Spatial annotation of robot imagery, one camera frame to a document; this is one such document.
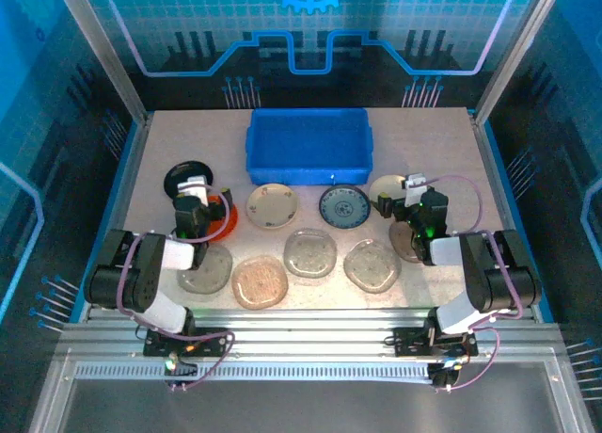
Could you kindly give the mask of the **plain cream round plate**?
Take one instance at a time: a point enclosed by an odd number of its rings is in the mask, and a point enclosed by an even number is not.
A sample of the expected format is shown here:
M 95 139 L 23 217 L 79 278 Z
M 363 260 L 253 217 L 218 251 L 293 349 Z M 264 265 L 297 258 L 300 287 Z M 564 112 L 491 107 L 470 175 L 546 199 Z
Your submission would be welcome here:
M 378 207 L 378 196 L 387 194 L 393 201 L 404 205 L 406 191 L 404 188 L 405 177 L 402 175 L 384 175 L 374 180 L 369 189 L 369 199 L 374 208 Z

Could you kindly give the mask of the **clear square glass plate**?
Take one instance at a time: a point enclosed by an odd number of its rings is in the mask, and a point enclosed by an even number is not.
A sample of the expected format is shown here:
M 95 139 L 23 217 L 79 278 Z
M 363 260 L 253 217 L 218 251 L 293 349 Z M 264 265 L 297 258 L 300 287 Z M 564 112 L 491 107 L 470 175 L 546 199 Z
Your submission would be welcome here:
M 402 272 L 395 251 L 382 242 L 366 239 L 358 242 L 343 260 L 347 278 L 368 294 L 388 291 Z
M 232 265 L 232 256 L 227 248 L 210 245 L 200 267 L 178 271 L 177 281 L 186 292 L 212 295 L 225 287 L 230 279 Z
M 292 233 L 286 240 L 283 263 L 295 276 L 320 279 L 329 275 L 337 262 L 335 240 L 326 232 L 311 228 Z
M 429 262 L 429 240 L 425 233 L 417 233 L 406 222 L 394 222 L 388 230 L 390 243 L 404 261 L 410 264 Z

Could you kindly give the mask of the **blue white patterned plate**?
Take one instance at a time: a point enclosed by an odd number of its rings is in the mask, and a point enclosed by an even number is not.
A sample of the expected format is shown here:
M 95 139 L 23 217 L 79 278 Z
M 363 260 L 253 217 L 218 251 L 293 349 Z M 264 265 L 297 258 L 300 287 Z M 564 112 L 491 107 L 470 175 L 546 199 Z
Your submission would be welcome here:
M 330 226 L 350 230 L 361 226 L 370 216 L 372 205 L 367 195 L 354 185 L 329 187 L 319 199 L 319 213 Z

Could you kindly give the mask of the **black round plate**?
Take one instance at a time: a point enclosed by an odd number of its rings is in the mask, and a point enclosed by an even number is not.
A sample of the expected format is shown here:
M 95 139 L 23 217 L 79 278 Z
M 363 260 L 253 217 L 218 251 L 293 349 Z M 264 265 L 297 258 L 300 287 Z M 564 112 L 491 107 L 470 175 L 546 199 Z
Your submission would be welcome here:
M 205 178 L 205 184 L 213 184 L 214 174 L 211 168 L 205 163 L 189 160 L 175 165 L 167 172 L 164 178 L 163 186 L 166 195 L 174 199 L 179 193 L 178 184 L 185 183 L 189 178 L 198 176 Z

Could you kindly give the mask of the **cream floral round plate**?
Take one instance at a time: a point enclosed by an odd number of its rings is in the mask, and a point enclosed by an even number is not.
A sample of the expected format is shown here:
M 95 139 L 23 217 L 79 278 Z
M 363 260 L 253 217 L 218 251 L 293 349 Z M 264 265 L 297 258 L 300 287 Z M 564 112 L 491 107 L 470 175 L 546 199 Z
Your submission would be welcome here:
M 299 209 L 298 195 L 284 184 L 257 187 L 246 202 L 246 215 L 257 227 L 278 229 L 289 224 Z

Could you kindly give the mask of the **amber square glass plate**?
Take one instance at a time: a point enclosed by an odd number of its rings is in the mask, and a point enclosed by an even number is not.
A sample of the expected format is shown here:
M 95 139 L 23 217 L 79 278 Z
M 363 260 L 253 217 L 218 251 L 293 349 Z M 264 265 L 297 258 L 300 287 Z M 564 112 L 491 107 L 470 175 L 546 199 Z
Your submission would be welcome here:
M 230 281 L 236 301 L 248 310 L 273 307 L 284 299 L 289 290 L 283 264 L 268 255 L 239 263 L 232 271 Z

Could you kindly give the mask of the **blue plastic bin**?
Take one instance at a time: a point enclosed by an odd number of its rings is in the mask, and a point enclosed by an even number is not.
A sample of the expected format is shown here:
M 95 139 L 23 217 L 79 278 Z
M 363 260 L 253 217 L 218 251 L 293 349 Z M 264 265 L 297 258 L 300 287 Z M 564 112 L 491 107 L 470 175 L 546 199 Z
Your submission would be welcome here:
M 255 185 L 363 185 L 373 138 L 364 108 L 258 108 L 246 132 Z

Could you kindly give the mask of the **orange round plate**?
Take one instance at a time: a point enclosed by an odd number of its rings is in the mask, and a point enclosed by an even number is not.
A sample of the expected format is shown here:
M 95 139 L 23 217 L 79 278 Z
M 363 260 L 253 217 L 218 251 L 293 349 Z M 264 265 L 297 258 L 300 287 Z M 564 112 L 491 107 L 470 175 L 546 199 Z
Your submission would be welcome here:
M 208 201 L 209 201 L 209 203 L 211 201 L 220 202 L 217 195 L 211 195 L 208 198 Z M 224 225 L 225 219 L 226 219 L 226 217 L 224 217 L 223 219 L 210 219 L 210 223 L 209 223 L 209 226 L 207 229 L 207 234 L 214 235 L 214 237 L 212 238 L 212 241 L 216 242 L 216 241 L 226 238 L 236 228 L 238 219 L 239 219 L 239 215 L 238 215 L 238 210 L 237 210 L 237 207 L 235 204 L 232 204 L 230 206 L 230 216 L 229 216 L 229 221 L 227 222 L 226 226 L 224 227 L 224 229 L 221 231 L 220 234 L 216 234 L 216 232 L 219 231 L 222 228 L 222 226 Z

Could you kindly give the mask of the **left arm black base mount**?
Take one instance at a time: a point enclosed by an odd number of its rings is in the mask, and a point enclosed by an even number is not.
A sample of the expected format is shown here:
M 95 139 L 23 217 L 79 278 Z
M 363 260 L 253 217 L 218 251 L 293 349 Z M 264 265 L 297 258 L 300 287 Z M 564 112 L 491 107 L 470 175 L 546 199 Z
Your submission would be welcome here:
M 227 345 L 226 330 L 223 328 L 200 329 L 201 335 L 218 334 L 206 342 L 180 341 L 156 331 L 148 331 L 144 340 L 145 357 L 167 358 L 176 355 L 179 358 L 219 358 L 224 355 Z

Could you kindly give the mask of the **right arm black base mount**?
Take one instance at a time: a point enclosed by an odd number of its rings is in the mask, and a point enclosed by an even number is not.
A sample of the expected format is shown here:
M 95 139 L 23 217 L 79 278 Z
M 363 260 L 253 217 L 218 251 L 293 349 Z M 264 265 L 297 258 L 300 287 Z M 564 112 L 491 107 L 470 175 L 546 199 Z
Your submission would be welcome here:
M 475 357 L 479 354 L 473 334 L 444 334 L 435 327 L 395 328 L 384 344 L 394 348 L 396 357 Z

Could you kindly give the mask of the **aluminium profile rail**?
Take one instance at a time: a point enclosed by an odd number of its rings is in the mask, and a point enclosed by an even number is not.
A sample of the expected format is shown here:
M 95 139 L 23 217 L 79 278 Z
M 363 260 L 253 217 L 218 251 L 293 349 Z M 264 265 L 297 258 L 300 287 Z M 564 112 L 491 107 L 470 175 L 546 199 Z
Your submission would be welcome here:
M 235 335 L 232 361 L 393 361 L 384 340 L 398 327 L 419 328 L 425 309 L 201 310 L 197 324 Z M 499 348 L 502 361 L 540 361 L 564 355 L 558 326 L 532 313 L 498 320 L 494 332 L 478 333 L 479 360 Z M 93 308 L 83 323 L 69 324 L 58 339 L 55 360 L 139 361 L 142 342 L 134 323 L 115 311 Z

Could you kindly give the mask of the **aluminium frame post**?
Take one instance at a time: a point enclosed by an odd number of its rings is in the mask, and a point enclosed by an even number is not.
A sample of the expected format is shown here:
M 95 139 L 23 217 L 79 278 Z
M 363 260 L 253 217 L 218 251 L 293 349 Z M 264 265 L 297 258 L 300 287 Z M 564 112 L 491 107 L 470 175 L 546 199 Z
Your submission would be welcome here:
M 113 88 L 137 125 L 144 126 L 148 113 L 110 39 L 88 0 L 63 0 Z
M 483 126 L 488 120 L 516 69 L 531 48 L 555 2 L 556 0 L 532 0 L 528 13 L 515 32 L 512 42 L 477 103 L 474 117 L 476 126 Z

